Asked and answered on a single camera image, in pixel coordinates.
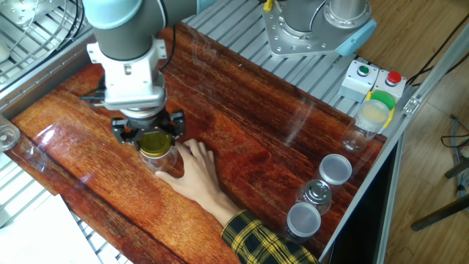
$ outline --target red button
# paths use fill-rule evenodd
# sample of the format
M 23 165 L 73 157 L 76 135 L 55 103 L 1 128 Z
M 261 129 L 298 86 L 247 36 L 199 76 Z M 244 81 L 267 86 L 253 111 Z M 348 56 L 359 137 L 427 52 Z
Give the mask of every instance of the red button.
M 402 76 L 398 72 L 388 73 L 388 80 L 393 84 L 398 84 L 402 81 Z

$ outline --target wooden floor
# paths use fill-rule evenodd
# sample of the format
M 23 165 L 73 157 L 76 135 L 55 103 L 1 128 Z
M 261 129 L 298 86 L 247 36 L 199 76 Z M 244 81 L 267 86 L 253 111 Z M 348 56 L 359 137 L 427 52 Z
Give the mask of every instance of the wooden floor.
M 358 54 L 408 78 L 469 13 L 467 0 L 370 2 L 378 27 Z M 469 61 L 448 74 L 407 129 L 386 263 L 469 263 L 469 213 L 458 213 L 420 232 L 410 228 L 415 220 L 456 199 L 456 179 L 443 176 L 453 166 L 451 150 L 440 137 L 449 134 L 450 114 L 469 124 L 468 74 Z
M 410 225 L 456 199 L 452 151 L 440 143 L 449 134 L 450 114 L 469 124 L 469 61 L 449 73 L 407 129 L 386 263 L 469 263 L 469 213 L 419 232 Z
M 398 70 L 407 78 L 425 65 L 469 13 L 468 0 L 370 2 L 378 27 L 358 54 L 382 68 Z

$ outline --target human arm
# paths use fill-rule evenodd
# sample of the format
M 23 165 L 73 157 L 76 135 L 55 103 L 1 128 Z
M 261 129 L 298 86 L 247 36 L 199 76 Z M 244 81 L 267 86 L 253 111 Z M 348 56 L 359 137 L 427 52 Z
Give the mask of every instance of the human arm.
M 305 248 L 266 227 L 247 210 L 240 210 L 218 186 L 214 155 L 192 139 L 177 144 L 184 176 L 156 175 L 176 192 L 201 205 L 224 226 L 221 238 L 244 263 L 317 263 Z

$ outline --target control box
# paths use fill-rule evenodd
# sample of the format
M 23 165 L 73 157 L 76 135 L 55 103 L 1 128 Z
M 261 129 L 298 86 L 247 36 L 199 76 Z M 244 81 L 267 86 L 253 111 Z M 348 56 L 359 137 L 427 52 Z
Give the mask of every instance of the control box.
M 363 102 L 377 80 L 379 70 L 373 66 L 353 60 L 339 89 L 339 95 Z
M 380 70 L 372 91 L 389 92 L 397 102 L 401 99 L 402 94 L 404 93 L 406 83 L 407 79 L 402 77 L 398 72 Z

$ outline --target robotic arm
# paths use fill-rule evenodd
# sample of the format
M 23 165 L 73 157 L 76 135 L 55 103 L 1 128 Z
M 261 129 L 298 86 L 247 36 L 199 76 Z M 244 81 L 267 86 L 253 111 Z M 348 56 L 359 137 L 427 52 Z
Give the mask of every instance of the robotic arm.
M 113 119 L 111 129 L 121 143 L 140 149 L 146 133 L 160 132 L 173 141 L 185 133 L 182 111 L 166 111 L 164 78 L 156 68 L 166 59 L 164 40 L 154 33 L 200 13 L 215 0 L 83 0 L 85 14 L 96 36 L 88 44 L 92 63 L 105 71 L 94 96 L 93 106 L 120 110 L 127 119 Z

